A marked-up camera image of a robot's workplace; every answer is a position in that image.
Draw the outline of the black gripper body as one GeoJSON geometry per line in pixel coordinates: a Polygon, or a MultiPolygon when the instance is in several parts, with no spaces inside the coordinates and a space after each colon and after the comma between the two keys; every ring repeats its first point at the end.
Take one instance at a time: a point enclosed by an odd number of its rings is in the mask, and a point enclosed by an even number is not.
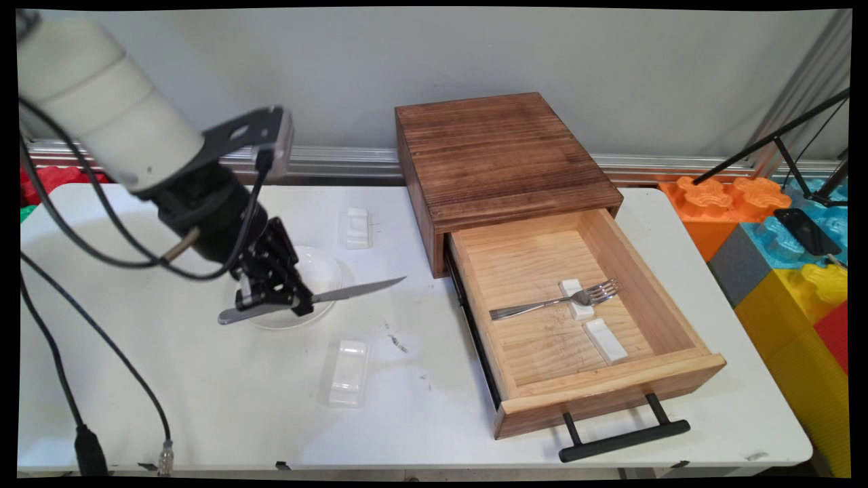
{"type": "Polygon", "coordinates": [[[180,237],[197,228],[193,250],[209,262],[224,264],[241,235],[252,194],[220,163],[189,163],[138,196],[154,203],[161,222],[180,237]]]}

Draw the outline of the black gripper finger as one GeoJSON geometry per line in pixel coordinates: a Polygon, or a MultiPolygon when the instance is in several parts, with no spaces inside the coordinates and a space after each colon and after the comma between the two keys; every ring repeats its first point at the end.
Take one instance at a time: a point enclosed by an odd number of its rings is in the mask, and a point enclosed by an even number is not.
{"type": "Polygon", "coordinates": [[[238,289],[235,292],[235,309],[254,308],[288,309],[294,305],[294,288],[286,285],[291,272],[286,268],[268,269],[250,275],[242,268],[233,270],[238,289]]]}
{"type": "Polygon", "coordinates": [[[300,259],[278,217],[270,218],[264,227],[260,236],[260,257],[267,270],[264,301],[288,306],[298,317],[312,313],[313,293],[296,269],[300,259]]]}

